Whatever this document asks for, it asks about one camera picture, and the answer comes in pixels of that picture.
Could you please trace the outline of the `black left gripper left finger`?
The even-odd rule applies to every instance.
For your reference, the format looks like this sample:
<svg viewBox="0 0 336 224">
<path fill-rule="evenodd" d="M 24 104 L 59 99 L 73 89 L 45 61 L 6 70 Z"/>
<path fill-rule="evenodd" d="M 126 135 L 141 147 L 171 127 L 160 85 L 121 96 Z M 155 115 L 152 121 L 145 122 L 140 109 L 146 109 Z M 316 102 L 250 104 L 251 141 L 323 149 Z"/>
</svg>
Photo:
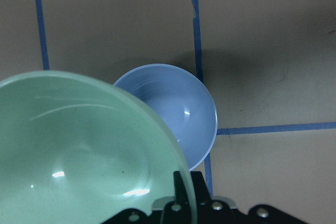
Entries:
<svg viewBox="0 0 336 224">
<path fill-rule="evenodd" d="M 189 200 L 179 171 L 173 173 L 175 202 L 173 203 L 173 213 L 177 217 L 177 223 L 191 223 L 191 210 Z"/>
</svg>

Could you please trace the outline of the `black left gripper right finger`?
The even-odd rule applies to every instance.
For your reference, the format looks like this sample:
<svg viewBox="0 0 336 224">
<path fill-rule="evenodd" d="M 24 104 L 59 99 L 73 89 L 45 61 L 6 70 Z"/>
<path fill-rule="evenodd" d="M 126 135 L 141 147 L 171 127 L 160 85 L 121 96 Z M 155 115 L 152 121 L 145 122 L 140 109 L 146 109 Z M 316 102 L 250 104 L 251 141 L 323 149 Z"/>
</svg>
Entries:
<svg viewBox="0 0 336 224">
<path fill-rule="evenodd" d="M 194 186 L 197 203 L 209 203 L 211 201 L 210 193 L 201 172 L 190 172 Z"/>
</svg>

